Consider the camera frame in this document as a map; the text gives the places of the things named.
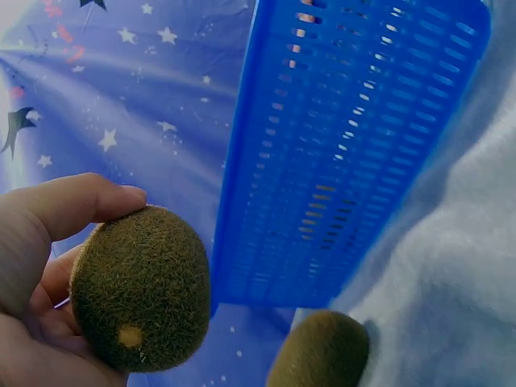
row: star print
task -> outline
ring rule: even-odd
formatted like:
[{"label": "star print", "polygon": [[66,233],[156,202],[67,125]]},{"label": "star print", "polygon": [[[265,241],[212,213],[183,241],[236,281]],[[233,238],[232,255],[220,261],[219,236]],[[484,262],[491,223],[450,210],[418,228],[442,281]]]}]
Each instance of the star print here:
[{"label": "star print", "polygon": [[162,122],[158,122],[157,124],[161,126],[163,131],[177,131],[176,126],[172,125],[171,123],[167,123],[165,121],[162,121]]},{"label": "star print", "polygon": [[47,168],[49,165],[52,165],[52,158],[50,156],[41,155],[38,160],[38,165],[41,165],[43,168]]},{"label": "star print", "polygon": [[142,5],[142,10],[144,11],[144,14],[146,15],[152,15],[152,10],[154,9],[153,6],[150,6],[148,2]]},{"label": "star print", "polygon": [[114,135],[116,134],[116,129],[113,131],[104,131],[104,138],[98,142],[98,145],[104,147],[104,152],[107,152],[109,148],[118,145]]},{"label": "star print", "polygon": [[136,42],[135,42],[136,34],[133,34],[132,32],[129,32],[127,30],[127,27],[124,27],[123,30],[120,30],[119,34],[120,34],[120,36],[122,36],[122,41],[123,42],[129,42],[129,43],[132,43],[132,44],[136,44]]},{"label": "star print", "polygon": [[43,118],[43,116],[38,113],[37,111],[35,110],[31,110],[27,113],[27,115],[25,116],[26,119],[33,119],[34,121],[38,122],[39,119]]},{"label": "star print", "polygon": [[163,43],[176,43],[177,35],[170,31],[170,28],[166,27],[163,31],[158,31],[158,35],[161,36]]}]

